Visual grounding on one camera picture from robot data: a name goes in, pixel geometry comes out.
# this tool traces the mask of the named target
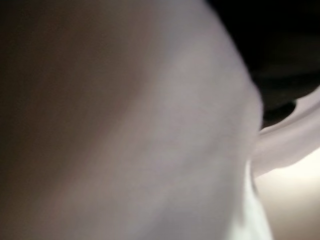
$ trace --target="white fabric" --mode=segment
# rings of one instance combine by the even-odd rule
[[[0,239],[271,239],[248,169],[262,103],[216,15],[76,2],[16,55],[40,77],[12,120]]]
[[[284,121],[264,129],[253,153],[255,176],[292,165],[320,147],[320,88]]]

